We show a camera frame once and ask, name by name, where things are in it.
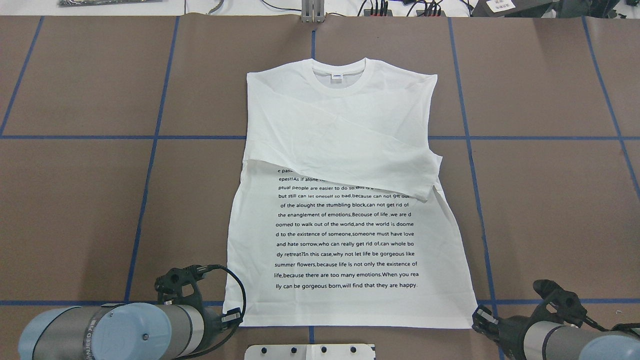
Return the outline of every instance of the electrical cable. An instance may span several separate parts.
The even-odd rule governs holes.
[[[369,0],[369,2],[371,3],[371,8],[373,8],[373,0]],[[362,1],[362,5],[360,5],[360,10],[358,10],[358,15],[356,16],[360,16],[360,13],[362,13],[362,9],[364,8],[364,4],[367,3],[367,0]]]
[[[411,11],[413,10],[413,8],[415,7],[416,4],[418,3],[422,3],[425,4],[425,10],[426,10],[426,4],[427,2],[425,0],[418,0],[416,2],[413,3],[413,5],[411,5],[411,8],[409,8],[409,12],[406,13],[406,16],[409,16],[411,14]]]
[[[609,3],[611,2],[611,0],[607,0],[607,4],[604,6],[604,9],[602,9],[602,16],[601,18],[605,18],[605,16],[607,16],[608,11],[607,8],[609,7]]]
[[[213,7],[213,9],[209,10],[207,15],[211,15],[212,13],[217,12],[222,7],[222,4],[224,4],[224,3],[225,3],[225,0],[220,0],[220,2],[216,6]]]
[[[240,281],[238,276],[236,276],[233,273],[233,271],[229,270],[225,266],[222,266],[222,265],[207,265],[207,268],[210,268],[211,270],[215,270],[215,269],[224,270],[227,274],[231,275],[231,277],[233,277],[234,280],[238,283],[238,285],[240,286],[240,291],[242,292],[242,310],[240,310],[240,319],[243,319],[244,318],[244,312],[246,311],[246,292],[244,290],[244,285],[242,284],[242,281]],[[233,326],[233,328],[231,328],[231,331],[227,334],[227,336],[224,339],[222,339],[219,343],[215,344],[214,346],[208,348],[207,350],[196,352],[194,354],[189,354],[189,355],[185,355],[185,356],[176,357],[174,360],[193,359],[194,357],[200,357],[200,356],[203,356],[203,355],[206,355],[206,354],[212,352],[213,350],[216,350],[217,348],[219,348],[222,345],[224,345],[231,338],[231,336],[233,336],[236,333],[236,330],[238,330],[239,326],[240,326],[240,323],[238,322],[237,324],[235,324],[235,326]]]
[[[587,323],[587,325],[589,325],[590,327],[598,330],[598,331],[609,331],[608,329],[605,329],[604,327],[600,326],[600,324],[596,323],[594,319],[585,316],[584,317],[584,322]]]
[[[474,7],[471,5],[471,2],[469,0],[467,0],[467,1],[460,0],[460,1],[462,1],[462,3],[467,6],[467,10],[469,11],[469,17],[471,17],[471,11],[473,11],[473,9],[474,9]]]
[[[290,12],[302,12],[302,9],[280,8],[278,6],[275,6],[275,5],[267,3],[265,0],[260,0],[260,1],[262,1],[263,4],[265,4],[267,6],[270,6],[270,7],[274,8],[274,9],[287,10],[287,11],[290,11]]]

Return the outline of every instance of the sticker label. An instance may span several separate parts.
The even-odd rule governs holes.
[[[489,9],[495,13],[516,8],[511,0],[488,0],[486,4],[489,6]]]

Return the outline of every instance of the blue grid line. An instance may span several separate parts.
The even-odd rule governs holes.
[[[498,305],[538,305],[541,299],[504,299],[496,300]],[[580,299],[583,304],[640,304],[640,299],[621,298],[621,299]]]
[[[14,140],[153,140],[153,135],[3,135]]]
[[[145,189],[142,193],[142,203],[140,205],[140,215],[138,217],[136,237],[133,243],[133,251],[131,252],[131,263],[129,265],[129,275],[127,276],[127,287],[125,288],[125,292],[124,292],[125,301],[129,301],[129,297],[131,295],[131,283],[133,282],[133,273],[136,269],[136,259],[138,257],[138,246],[140,245],[140,235],[142,234],[142,219],[145,216],[145,208],[147,207],[147,196],[149,193],[149,180],[151,178],[151,170],[154,167],[154,158],[156,157],[158,135],[160,134],[160,125],[162,124],[162,114],[164,110],[164,100],[166,98],[166,90],[169,86],[169,75],[171,74],[173,50],[175,49],[175,39],[177,38],[179,24],[180,24],[180,17],[176,16],[175,25],[173,26],[173,38],[171,41],[171,49],[169,50],[169,59],[166,64],[166,74],[164,75],[164,86],[162,89],[162,97],[160,98],[160,107],[158,109],[158,118],[156,121],[156,133],[154,135],[154,143],[151,146],[151,155],[149,156],[149,166],[147,168],[147,178],[145,180]]]
[[[27,51],[27,56],[24,58],[24,63],[22,63],[22,68],[20,69],[18,80],[16,80],[15,82],[15,87],[13,88],[13,93],[11,94],[9,105],[7,105],[6,107],[6,112],[4,113],[4,119],[2,121],[2,125],[0,125],[0,136],[2,135],[2,133],[4,133],[4,128],[6,127],[6,123],[9,121],[9,114],[11,113],[13,102],[15,101],[15,97],[18,95],[18,89],[20,88],[20,84],[22,83],[22,77],[24,76],[24,72],[27,70],[27,64],[29,63],[29,59],[31,59],[31,53],[33,53],[33,48],[36,45],[36,40],[38,40],[38,35],[40,34],[40,29],[42,29],[43,22],[44,22],[44,16],[41,16],[40,21],[38,21],[38,27],[36,28],[36,32],[35,34],[33,34],[33,40],[31,41],[31,45],[29,46],[29,51]]]
[[[311,31],[311,58],[316,58],[316,31]]]
[[[480,299],[478,304],[490,302],[489,299]],[[146,302],[147,304],[155,304],[154,300],[0,300],[0,306],[100,306],[102,304],[131,304],[133,302]],[[538,305],[541,299],[497,299],[497,305]],[[580,299],[583,304],[640,304],[639,298],[592,298]],[[224,301],[209,300],[203,301],[204,306],[222,306]],[[314,340],[314,326],[309,326],[309,339],[311,343]]]
[[[246,135],[159,135],[160,140],[245,140]]]
[[[587,19],[582,17],[582,27],[584,28],[584,34],[587,37],[587,45],[589,46],[589,52],[591,53],[591,59],[593,60],[593,66],[596,70],[596,75],[598,75],[598,80],[600,82],[600,87],[602,88],[602,93],[604,94],[604,99],[607,102],[607,107],[609,109],[609,114],[611,115],[611,120],[613,121],[613,126],[616,128],[616,134],[618,134],[618,140],[620,141],[620,147],[622,147],[622,153],[625,155],[625,161],[627,162],[627,167],[629,169],[631,175],[631,181],[634,184],[634,188],[636,189],[636,195],[638,199],[640,199],[640,186],[638,186],[638,180],[636,178],[636,173],[634,172],[634,168],[631,165],[631,159],[629,158],[629,153],[627,152],[627,146],[625,146],[625,141],[622,139],[622,132],[620,131],[620,125],[618,124],[618,119],[616,118],[616,114],[613,111],[613,106],[611,105],[611,100],[609,98],[609,93],[607,91],[607,87],[604,85],[604,80],[602,79],[602,73],[600,73],[600,67],[598,66],[598,60],[596,59],[596,54],[593,51],[593,44],[591,43],[591,35],[589,34],[589,27],[587,26]]]
[[[460,79],[460,67],[458,66],[458,54],[456,53],[456,41],[453,34],[453,23],[451,22],[451,18],[448,17],[447,21],[449,23],[449,36],[451,38],[451,51],[453,54],[453,64],[456,68],[456,81],[458,82],[458,95],[460,97],[460,110],[462,112],[462,123],[465,127],[465,139],[467,141],[467,152],[469,156],[469,165],[471,167],[471,178],[474,184],[474,195],[476,196],[476,208],[478,212],[478,216],[480,218],[480,226],[482,229],[482,241],[484,245],[484,265],[486,267],[486,276],[489,282],[489,294],[491,296],[491,307],[493,313],[497,315],[497,307],[495,303],[495,290],[493,287],[493,275],[491,271],[491,262],[489,259],[489,247],[486,242],[486,231],[484,229],[484,217],[482,213],[482,205],[480,203],[480,193],[478,190],[477,177],[476,177],[476,166],[474,163],[474,156],[471,149],[471,136],[469,135],[469,126],[467,122],[467,109],[465,107],[465,100],[462,92],[462,81]]]
[[[0,140],[245,140],[246,135],[0,135]],[[492,136],[470,135],[471,140],[571,140],[616,141],[617,136]],[[640,140],[640,136],[622,136],[626,141]],[[429,135],[429,140],[466,140],[464,135]]]
[[[121,300],[0,300],[0,306],[101,306],[103,304],[130,304]],[[151,301],[136,301],[154,304]]]
[[[224,301],[203,301],[204,306],[222,306]]]

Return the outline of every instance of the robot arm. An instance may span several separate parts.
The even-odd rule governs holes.
[[[202,303],[197,282],[221,269],[240,285],[243,309],[219,315]],[[185,286],[193,294],[184,296]],[[104,304],[46,311],[22,332],[21,360],[169,360],[207,354],[226,342],[243,321],[246,294],[240,279],[221,265],[173,268],[156,279],[158,304]],[[215,337],[231,329],[217,345]]]
[[[587,316],[575,293],[554,281],[537,280],[533,288],[543,301],[530,317],[503,319],[479,306],[472,316],[473,329],[493,340],[514,360],[640,359],[640,323],[619,324],[607,330]],[[551,313],[548,305],[556,312]],[[584,323],[600,332],[580,329]]]

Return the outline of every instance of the neckline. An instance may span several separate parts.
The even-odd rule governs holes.
[[[357,92],[363,86],[365,86],[373,73],[372,68],[374,64],[371,59],[363,58],[362,60],[356,61],[354,63],[350,63],[347,65],[329,65],[325,63],[321,63],[320,61],[316,61],[315,59],[309,59],[307,61],[307,66],[305,69],[305,75],[307,80],[311,86],[313,86],[316,90],[327,94],[327,95],[348,95]],[[321,72],[327,73],[342,73],[349,74],[355,72],[362,72],[360,79],[358,79],[354,84],[347,86],[346,88],[330,88],[325,86],[318,80],[316,75],[314,74],[314,70],[320,70]]]

